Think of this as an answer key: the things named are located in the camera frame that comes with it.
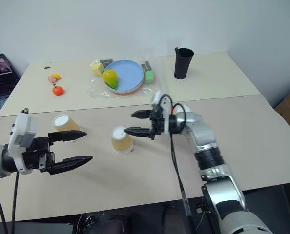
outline paper cup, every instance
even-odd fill
[[[131,136],[124,132],[124,126],[118,126],[111,131],[111,143],[114,150],[119,154],[127,154],[133,150]]]
[[[70,118],[70,116],[64,114],[54,117],[52,120],[52,125],[54,126],[57,132],[70,130],[81,131],[80,126],[76,124],[76,122],[73,121],[73,119]]]

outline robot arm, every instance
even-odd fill
[[[202,186],[204,200],[210,212],[216,215],[221,234],[271,234],[268,227],[246,209],[244,195],[221,157],[212,128],[204,122],[201,115],[188,107],[184,108],[185,113],[182,111],[176,115],[171,111],[164,112],[166,108],[163,106],[172,106],[170,103],[171,99],[156,94],[151,102],[152,110],[132,114],[137,118],[149,118],[152,128],[130,127],[125,132],[151,139],[161,132],[183,134],[200,167],[200,176],[205,182]]]
[[[85,136],[86,133],[63,131],[34,138],[36,131],[36,119],[28,114],[27,109],[24,109],[17,115],[12,126],[9,143],[5,146],[0,145],[0,178],[17,171],[26,175],[31,173],[33,169],[54,175],[80,167],[93,158],[78,156],[55,163],[55,154],[50,151],[53,142],[76,140]]]

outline white wall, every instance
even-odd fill
[[[153,47],[228,51],[270,104],[290,89],[290,0],[0,0],[0,53],[37,61]]]

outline plastic bag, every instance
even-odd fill
[[[108,86],[104,83],[103,78],[92,71],[92,80],[88,89],[89,94],[92,97],[108,97],[108,98],[119,98],[119,97],[131,97],[131,96],[152,96],[158,90],[165,90],[165,84],[163,78],[161,77],[161,72],[159,70],[159,58],[154,57],[150,51],[144,53],[139,53],[137,56],[127,56],[121,58],[96,58],[92,63],[100,62],[101,60],[106,60],[105,65],[110,64],[109,60],[118,61],[122,59],[131,60],[139,65],[145,64],[147,61],[150,64],[151,70],[154,73],[155,80],[152,83],[145,84],[143,81],[142,85],[134,92],[128,94],[116,94],[112,92]]]

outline yellow sponge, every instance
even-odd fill
[[[91,64],[91,70],[97,75],[102,76],[104,72],[104,66],[100,62],[94,62]]]

